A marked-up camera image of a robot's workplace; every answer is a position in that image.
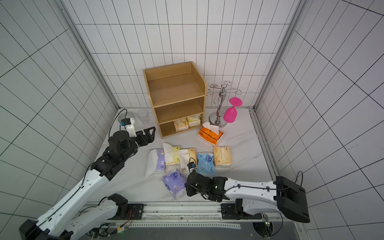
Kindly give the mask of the light blue tissue pack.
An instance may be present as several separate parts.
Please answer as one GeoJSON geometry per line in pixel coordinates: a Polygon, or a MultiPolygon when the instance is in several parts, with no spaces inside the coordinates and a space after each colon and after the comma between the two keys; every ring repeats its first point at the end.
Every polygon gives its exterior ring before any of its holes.
{"type": "Polygon", "coordinates": [[[197,173],[205,177],[213,177],[215,175],[216,169],[214,165],[214,153],[198,153],[197,173]]]}

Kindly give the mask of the cream yellow tissue pack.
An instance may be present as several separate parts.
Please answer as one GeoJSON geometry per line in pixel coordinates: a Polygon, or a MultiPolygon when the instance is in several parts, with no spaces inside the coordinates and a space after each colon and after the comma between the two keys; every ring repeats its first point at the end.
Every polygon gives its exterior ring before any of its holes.
{"type": "Polygon", "coordinates": [[[215,167],[230,167],[232,165],[230,147],[214,147],[214,165],[215,167]]]}

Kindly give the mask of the green-yellow floral tissue pack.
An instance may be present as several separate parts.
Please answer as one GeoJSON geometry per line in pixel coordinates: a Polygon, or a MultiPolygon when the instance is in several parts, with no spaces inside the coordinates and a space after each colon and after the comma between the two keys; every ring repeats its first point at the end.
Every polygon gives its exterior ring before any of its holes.
{"type": "Polygon", "coordinates": [[[163,143],[164,158],[166,167],[180,164],[180,157],[178,151],[180,146],[171,146],[170,144],[163,143]]]}

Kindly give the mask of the orange-yellow tissue pack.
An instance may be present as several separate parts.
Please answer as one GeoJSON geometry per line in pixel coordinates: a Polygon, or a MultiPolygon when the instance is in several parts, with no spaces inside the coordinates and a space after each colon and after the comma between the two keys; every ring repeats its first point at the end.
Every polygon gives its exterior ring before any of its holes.
{"type": "Polygon", "coordinates": [[[180,159],[181,171],[188,171],[188,163],[194,163],[197,166],[197,157],[195,149],[180,149],[178,150],[178,155],[180,159]]]}

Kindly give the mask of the purple tissue pack bottom shelf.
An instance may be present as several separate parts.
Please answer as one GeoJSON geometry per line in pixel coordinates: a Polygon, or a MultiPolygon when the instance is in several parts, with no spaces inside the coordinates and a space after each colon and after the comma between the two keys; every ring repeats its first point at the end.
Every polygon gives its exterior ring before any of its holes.
{"type": "Polygon", "coordinates": [[[172,172],[167,173],[162,177],[162,181],[175,199],[186,193],[186,180],[179,170],[175,169],[172,172]]]}

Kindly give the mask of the purple dog tissue pack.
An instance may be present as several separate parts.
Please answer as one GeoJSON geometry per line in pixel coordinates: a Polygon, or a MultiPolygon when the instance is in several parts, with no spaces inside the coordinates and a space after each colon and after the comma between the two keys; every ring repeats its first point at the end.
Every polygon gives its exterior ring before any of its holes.
{"type": "Polygon", "coordinates": [[[153,149],[149,152],[145,177],[148,178],[153,174],[162,174],[165,172],[165,155],[164,149],[153,149]]]}

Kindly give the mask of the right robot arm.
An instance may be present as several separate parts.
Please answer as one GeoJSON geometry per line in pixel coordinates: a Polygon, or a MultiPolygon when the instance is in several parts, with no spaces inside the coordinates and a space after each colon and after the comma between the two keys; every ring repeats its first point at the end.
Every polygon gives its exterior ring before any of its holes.
{"type": "Polygon", "coordinates": [[[237,202],[241,204],[241,213],[246,215],[279,213],[295,222],[310,222],[306,190],[282,176],[277,176],[275,181],[256,183],[209,178],[193,170],[185,187],[189,197],[200,194],[213,202],[237,202]]]}

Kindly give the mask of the orange tissue pack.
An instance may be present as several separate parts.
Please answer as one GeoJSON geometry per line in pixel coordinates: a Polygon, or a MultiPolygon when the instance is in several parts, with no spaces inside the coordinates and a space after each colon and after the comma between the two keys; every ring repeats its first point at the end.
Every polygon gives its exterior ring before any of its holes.
{"type": "Polygon", "coordinates": [[[198,131],[198,136],[205,142],[217,146],[223,138],[224,133],[220,131],[218,126],[211,125],[210,122],[204,122],[198,131]]]}

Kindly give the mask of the yellow tissue pack bottom shelf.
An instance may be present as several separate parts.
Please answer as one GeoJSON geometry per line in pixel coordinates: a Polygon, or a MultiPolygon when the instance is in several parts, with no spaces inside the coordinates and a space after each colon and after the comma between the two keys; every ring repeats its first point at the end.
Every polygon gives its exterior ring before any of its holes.
{"type": "Polygon", "coordinates": [[[176,132],[189,129],[189,123],[186,118],[173,121],[176,132]]]}

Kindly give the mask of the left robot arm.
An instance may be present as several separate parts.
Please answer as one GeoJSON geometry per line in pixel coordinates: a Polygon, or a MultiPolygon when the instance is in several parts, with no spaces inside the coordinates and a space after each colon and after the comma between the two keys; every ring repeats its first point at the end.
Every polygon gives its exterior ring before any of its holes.
{"type": "Polygon", "coordinates": [[[77,240],[107,220],[140,219],[141,204],[129,204],[119,194],[113,194],[84,214],[79,211],[104,185],[124,168],[139,147],[152,143],[156,128],[138,131],[136,137],[117,131],[108,139],[109,146],[86,170],[80,182],[57,204],[37,220],[26,220],[19,228],[23,240],[77,240]]]}

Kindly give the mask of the pale green tissue pack bottom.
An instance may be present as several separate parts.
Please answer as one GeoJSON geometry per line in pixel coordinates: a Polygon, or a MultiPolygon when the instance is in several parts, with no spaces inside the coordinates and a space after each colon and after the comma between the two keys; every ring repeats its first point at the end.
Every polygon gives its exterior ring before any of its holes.
{"type": "Polygon", "coordinates": [[[200,115],[193,115],[193,116],[187,117],[186,119],[189,124],[189,127],[194,127],[201,124],[200,115]]]}

